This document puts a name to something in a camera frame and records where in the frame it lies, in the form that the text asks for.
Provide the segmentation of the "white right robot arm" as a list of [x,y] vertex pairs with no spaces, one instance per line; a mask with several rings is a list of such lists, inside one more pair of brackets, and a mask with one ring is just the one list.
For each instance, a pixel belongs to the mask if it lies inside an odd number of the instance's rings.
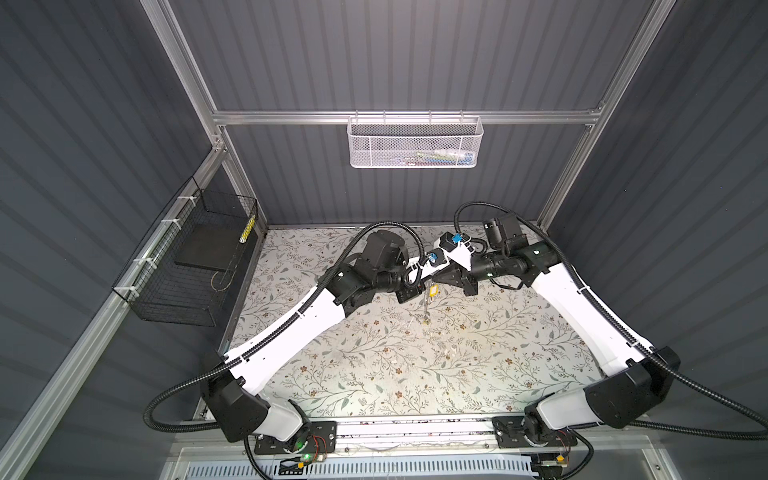
[[474,295],[479,282],[515,276],[553,306],[585,342],[602,379],[577,389],[548,394],[526,407],[521,429],[533,446],[545,446],[557,432],[579,425],[621,429],[666,399],[680,359],[668,347],[655,349],[597,297],[534,224],[539,236],[527,241],[526,220],[513,212],[484,224],[487,251],[474,250],[459,230],[444,233],[423,260],[415,260],[408,279],[444,283]]

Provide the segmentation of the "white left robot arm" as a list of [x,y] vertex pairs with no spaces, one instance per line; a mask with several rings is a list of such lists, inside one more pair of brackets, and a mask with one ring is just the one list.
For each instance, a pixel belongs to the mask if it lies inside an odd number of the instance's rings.
[[311,422],[294,401],[263,396],[269,380],[316,337],[377,294],[417,291],[440,258],[424,248],[409,258],[404,239],[383,223],[357,234],[294,308],[225,353],[223,372],[203,381],[203,400],[225,438],[235,443],[264,435],[293,450],[301,448]]

